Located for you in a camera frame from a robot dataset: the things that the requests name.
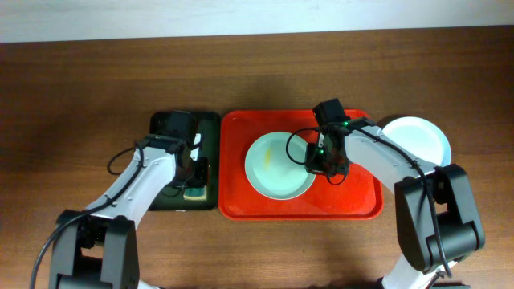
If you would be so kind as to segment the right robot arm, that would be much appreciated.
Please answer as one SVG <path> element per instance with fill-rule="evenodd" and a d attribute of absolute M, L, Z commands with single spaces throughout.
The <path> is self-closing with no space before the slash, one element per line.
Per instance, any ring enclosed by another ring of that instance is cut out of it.
<path fill-rule="evenodd" d="M 323 145 L 309 144 L 306 168 L 327 177 L 361 166 L 394 193 L 401 258 L 376 288 L 429 288 L 451 268 L 483 249 L 485 233 L 471 183 L 456 165 L 417 158 L 362 117 L 316 119 Z"/>

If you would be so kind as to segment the green yellow sponge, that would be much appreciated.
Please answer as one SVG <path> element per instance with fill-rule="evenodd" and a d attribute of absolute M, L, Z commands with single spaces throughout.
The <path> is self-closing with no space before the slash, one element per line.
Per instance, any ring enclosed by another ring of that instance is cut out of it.
<path fill-rule="evenodd" d="M 208 189 L 206 186 L 185 189 L 183 198 L 187 201 L 206 201 L 208 198 Z"/>

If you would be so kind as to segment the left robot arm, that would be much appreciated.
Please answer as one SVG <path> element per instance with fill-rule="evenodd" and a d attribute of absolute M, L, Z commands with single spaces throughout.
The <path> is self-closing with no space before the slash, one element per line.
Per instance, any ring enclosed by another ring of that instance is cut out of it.
<path fill-rule="evenodd" d="M 190 187 L 205 137 L 150 134 L 108 190 L 85 210 L 64 210 L 44 244 L 50 288 L 147 288 L 140 278 L 137 227 L 167 186 Z"/>

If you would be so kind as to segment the mint green plate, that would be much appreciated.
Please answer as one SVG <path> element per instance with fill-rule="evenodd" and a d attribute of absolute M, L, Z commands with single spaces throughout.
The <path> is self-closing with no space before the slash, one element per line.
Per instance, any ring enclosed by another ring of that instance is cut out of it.
<path fill-rule="evenodd" d="M 286 201 L 304 194 L 316 176 L 304 165 L 307 142 L 290 132 L 270 132 L 247 150 L 245 174 L 251 186 L 269 199 Z"/>

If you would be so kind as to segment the light blue plate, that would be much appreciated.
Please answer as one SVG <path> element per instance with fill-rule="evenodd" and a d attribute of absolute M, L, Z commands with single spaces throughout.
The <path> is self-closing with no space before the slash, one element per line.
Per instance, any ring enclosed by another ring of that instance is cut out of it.
<path fill-rule="evenodd" d="M 403 116 L 390 121 L 382 131 L 393 142 L 416 157 L 438 166 L 451 163 L 449 140 L 443 131 L 429 120 L 416 116 Z"/>

